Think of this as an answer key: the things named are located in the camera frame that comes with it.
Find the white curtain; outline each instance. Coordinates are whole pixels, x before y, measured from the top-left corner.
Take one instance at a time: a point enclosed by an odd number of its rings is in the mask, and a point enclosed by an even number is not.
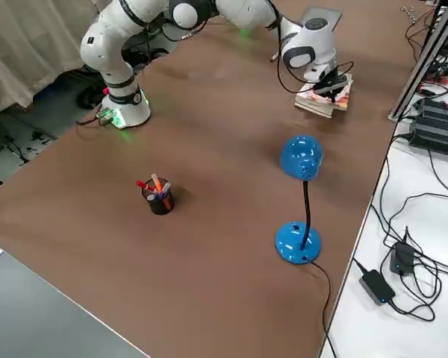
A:
[[[82,66],[81,38],[96,0],[0,0],[0,111],[27,107],[65,71]]]

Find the metal frame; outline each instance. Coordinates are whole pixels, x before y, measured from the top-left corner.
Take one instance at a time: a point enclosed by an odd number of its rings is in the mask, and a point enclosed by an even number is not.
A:
[[[398,102],[392,108],[388,118],[392,121],[397,121],[401,117],[403,111],[408,106],[411,98],[415,94],[418,85],[423,79],[427,69],[432,64],[432,61],[438,56],[444,42],[448,37],[448,8],[444,12],[437,28],[433,31],[429,41],[423,48],[420,58],[411,71],[410,78],[403,87],[403,91],[400,93]]]

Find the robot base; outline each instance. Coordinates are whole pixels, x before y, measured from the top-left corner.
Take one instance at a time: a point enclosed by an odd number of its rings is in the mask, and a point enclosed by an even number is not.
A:
[[[308,232],[307,242],[300,250],[305,232],[304,222],[288,222],[276,235],[276,249],[281,257],[295,265],[303,265],[314,261],[320,253],[320,236],[312,227]]]
[[[143,100],[139,104],[117,104],[110,100],[107,95],[102,102],[102,110],[111,110],[113,112],[113,121],[111,122],[118,129],[127,127],[136,127],[146,122],[151,116],[149,102],[141,93]]]

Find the power adapter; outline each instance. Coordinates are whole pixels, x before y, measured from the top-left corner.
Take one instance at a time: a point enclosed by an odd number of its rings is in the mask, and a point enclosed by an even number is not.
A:
[[[367,271],[355,258],[353,260],[364,274],[359,280],[360,284],[376,304],[381,306],[395,297],[395,291],[378,271]]]
[[[415,249],[405,242],[397,242],[391,249],[390,271],[407,275],[414,272]]]

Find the lamp shade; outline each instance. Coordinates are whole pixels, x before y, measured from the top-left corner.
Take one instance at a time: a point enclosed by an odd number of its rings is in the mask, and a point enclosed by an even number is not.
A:
[[[323,151],[312,136],[296,136],[290,139],[281,152],[282,170],[291,177],[310,181],[315,179],[322,164]]]

